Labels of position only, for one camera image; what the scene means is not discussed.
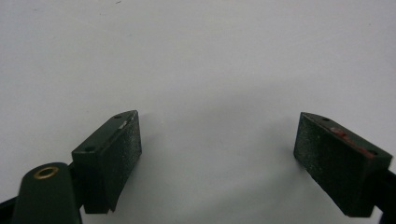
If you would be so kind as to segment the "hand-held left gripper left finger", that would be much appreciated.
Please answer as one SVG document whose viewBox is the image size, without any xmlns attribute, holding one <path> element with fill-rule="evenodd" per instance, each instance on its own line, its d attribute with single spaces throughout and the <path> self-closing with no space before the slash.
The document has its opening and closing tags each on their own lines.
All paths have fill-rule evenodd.
<svg viewBox="0 0 396 224">
<path fill-rule="evenodd" d="M 111 117 L 72 151 L 82 180 L 87 214 L 116 209 L 121 192 L 142 154 L 136 110 Z"/>
</svg>

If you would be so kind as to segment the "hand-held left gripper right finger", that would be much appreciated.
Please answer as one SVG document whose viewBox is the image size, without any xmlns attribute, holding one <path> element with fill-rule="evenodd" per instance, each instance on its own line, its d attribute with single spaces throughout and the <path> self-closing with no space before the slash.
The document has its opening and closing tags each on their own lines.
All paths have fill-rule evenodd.
<svg viewBox="0 0 396 224">
<path fill-rule="evenodd" d="M 320 115 L 300 115 L 293 155 L 348 217 L 393 216 L 392 155 Z"/>
</svg>

